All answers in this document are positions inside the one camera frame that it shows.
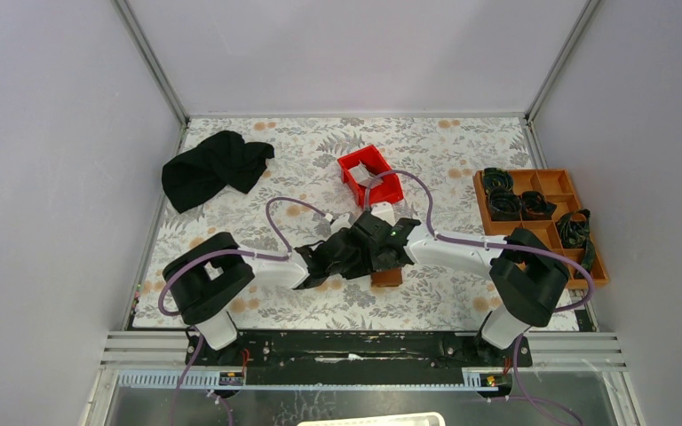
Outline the brown leather card holder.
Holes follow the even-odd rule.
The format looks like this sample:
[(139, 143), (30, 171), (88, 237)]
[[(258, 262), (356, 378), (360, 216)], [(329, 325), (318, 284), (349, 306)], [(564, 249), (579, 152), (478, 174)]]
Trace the brown leather card holder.
[(397, 288), (403, 283), (401, 268), (373, 272), (370, 275), (372, 288)]

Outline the stack of credit cards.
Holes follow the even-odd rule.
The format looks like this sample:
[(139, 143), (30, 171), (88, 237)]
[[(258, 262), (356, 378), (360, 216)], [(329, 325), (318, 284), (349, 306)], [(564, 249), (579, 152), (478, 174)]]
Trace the stack of credit cards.
[(359, 163), (350, 168), (349, 174), (358, 186), (366, 189), (375, 188), (383, 183), (383, 179), (377, 177), (377, 175), (370, 171), (363, 163)]

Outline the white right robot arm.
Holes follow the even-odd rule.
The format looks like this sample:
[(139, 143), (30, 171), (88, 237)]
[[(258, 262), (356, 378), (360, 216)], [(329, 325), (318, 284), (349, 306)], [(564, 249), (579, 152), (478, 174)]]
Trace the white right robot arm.
[(416, 219), (391, 225), (365, 211), (348, 232), (374, 272), (420, 264), (490, 280), (502, 303), (473, 343), (475, 357), (488, 366), (504, 359), (519, 335), (549, 324), (570, 279), (561, 256), (524, 228), (509, 235), (439, 233)]

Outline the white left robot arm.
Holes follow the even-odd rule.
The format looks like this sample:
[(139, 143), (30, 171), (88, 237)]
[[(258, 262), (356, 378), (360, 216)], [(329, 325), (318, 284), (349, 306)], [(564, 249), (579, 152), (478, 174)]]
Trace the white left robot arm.
[(242, 247), (231, 233), (223, 232), (164, 268), (157, 307), (164, 316), (179, 316), (200, 334), (206, 353), (227, 365), (240, 352), (238, 328), (227, 308), (250, 284), (304, 290), (333, 275), (352, 280), (372, 272), (369, 253), (352, 242), (347, 228), (285, 254)]

